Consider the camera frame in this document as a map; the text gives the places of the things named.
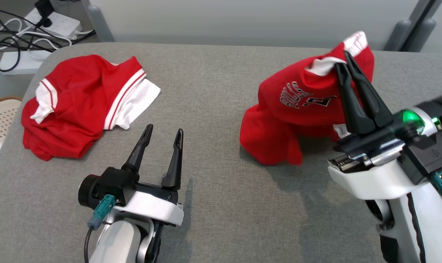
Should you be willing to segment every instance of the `clothing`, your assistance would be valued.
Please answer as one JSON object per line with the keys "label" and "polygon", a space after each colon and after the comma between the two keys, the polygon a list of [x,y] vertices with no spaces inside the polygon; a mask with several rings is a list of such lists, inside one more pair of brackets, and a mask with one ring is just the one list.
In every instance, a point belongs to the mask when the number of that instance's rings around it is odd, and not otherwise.
{"label": "clothing", "polygon": [[103,130],[130,124],[160,88],[135,57],[116,65],[98,55],[63,61],[24,106],[23,144],[42,160],[81,158]]}
{"label": "clothing", "polygon": [[345,123],[345,118],[333,66],[346,63],[344,50],[371,81],[374,57],[360,31],[330,53],[298,61],[260,84],[258,104],[245,112],[240,130],[241,145],[259,163],[276,165],[286,160],[300,165],[297,135],[338,140],[333,125]]}

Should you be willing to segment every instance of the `bulls logo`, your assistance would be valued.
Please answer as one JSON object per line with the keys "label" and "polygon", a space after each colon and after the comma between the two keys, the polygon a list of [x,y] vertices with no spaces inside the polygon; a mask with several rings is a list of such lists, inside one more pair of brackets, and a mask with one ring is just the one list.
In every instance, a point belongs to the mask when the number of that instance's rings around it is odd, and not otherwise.
{"label": "bulls logo", "polygon": [[279,101],[281,101],[281,103],[286,106],[299,108],[298,102],[301,100],[301,98],[310,95],[313,94],[301,90],[297,85],[297,82],[293,81],[291,83],[287,83],[286,87],[283,88],[283,90],[281,91],[281,96],[279,97]]}
{"label": "bulls logo", "polygon": [[321,105],[324,107],[328,107],[328,104],[330,103],[330,100],[336,98],[336,96],[326,97],[326,98],[308,98],[306,103],[304,103],[302,106],[309,106],[312,104]]}

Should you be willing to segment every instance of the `white cable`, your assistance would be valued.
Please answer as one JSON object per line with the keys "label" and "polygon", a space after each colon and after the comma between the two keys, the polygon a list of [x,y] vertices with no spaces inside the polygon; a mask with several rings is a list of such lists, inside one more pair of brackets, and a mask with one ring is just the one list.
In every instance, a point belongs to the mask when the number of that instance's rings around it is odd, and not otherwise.
{"label": "white cable", "polygon": [[86,32],[76,32],[76,34],[77,35],[86,35],[86,34],[89,34],[89,33],[91,33],[93,30],[90,30],[90,31],[86,31]]}
{"label": "white cable", "polygon": [[[43,34],[43,33],[38,33],[38,32],[33,32],[33,31],[25,31],[25,32],[18,33],[18,37],[20,37],[20,36],[22,36],[24,34],[42,35],[43,37],[50,37],[50,35]],[[55,37],[61,38],[63,40],[67,40],[69,42],[69,45],[70,46],[72,45],[72,41],[70,39],[66,38],[66,37],[61,37],[61,36],[58,36],[58,35],[55,35]]]}
{"label": "white cable", "polygon": [[[37,40],[34,40],[33,44],[36,44],[36,43],[38,43],[39,41],[46,41],[47,43],[49,43],[49,44],[52,46],[52,48],[54,48],[55,50],[59,50],[59,48],[56,47],[56,46],[54,46],[54,44],[52,44],[52,42],[51,42],[49,39],[47,39],[47,38],[39,38],[39,39],[37,39]],[[35,58],[36,60],[45,60],[45,59],[47,58],[47,57],[45,57],[45,58],[36,57],[35,55],[33,55],[33,53],[31,53],[31,50],[30,50],[30,49],[28,49],[27,51],[28,51],[28,54],[29,54],[32,58]]]}
{"label": "white cable", "polygon": [[[19,20],[18,18],[12,18],[12,19],[8,20],[4,25],[7,26],[10,22],[13,22],[13,21],[18,21],[18,23],[19,23],[18,31],[21,32],[21,28],[23,27],[23,22],[21,22],[21,20]],[[8,48],[8,47],[0,47],[0,50],[4,50],[6,48]]]}

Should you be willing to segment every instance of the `gray wall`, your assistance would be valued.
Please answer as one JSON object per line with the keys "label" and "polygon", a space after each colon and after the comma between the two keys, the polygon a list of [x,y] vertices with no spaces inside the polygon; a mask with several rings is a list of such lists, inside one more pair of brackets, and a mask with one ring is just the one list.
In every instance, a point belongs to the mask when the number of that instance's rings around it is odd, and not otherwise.
{"label": "gray wall", "polygon": [[331,48],[366,32],[382,50],[418,0],[84,0],[116,41]]}

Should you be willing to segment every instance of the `white sleeve stripe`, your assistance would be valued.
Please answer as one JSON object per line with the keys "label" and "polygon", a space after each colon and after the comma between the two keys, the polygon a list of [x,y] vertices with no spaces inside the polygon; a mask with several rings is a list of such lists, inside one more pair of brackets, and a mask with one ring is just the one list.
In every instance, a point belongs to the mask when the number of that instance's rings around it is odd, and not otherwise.
{"label": "white sleeve stripe", "polygon": [[104,122],[104,130],[111,130],[113,125],[113,122],[115,120],[115,115],[119,111],[119,108],[121,107],[121,102],[126,95],[127,92],[131,91],[133,88],[136,87],[137,81],[142,78],[146,77],[146,73],[143,69],[138,70],[121,88],[121,91],[118,93],[117,97],[115,97],[114,102],[112,103],[112,106],[107,113],[106,121]]}
{"label": "white sleeve stripe", "polygon": [[48,80],[44,79],[39,83],[36,88],[36,100],[38,108],[30,118],[36,123],[41,123],[50,113],[55,111],[58,103],[57,90]]}
{"label": "white sleeve stripe", "polygon": [[116,114],[115,121],[113,121],[113,126],[119,125],[125,130],[130,128],[131,123],[156,100],[160,92],[161,89],[157,85],[148,79],[143,79],[124,98],[122,106],[119,107]]}

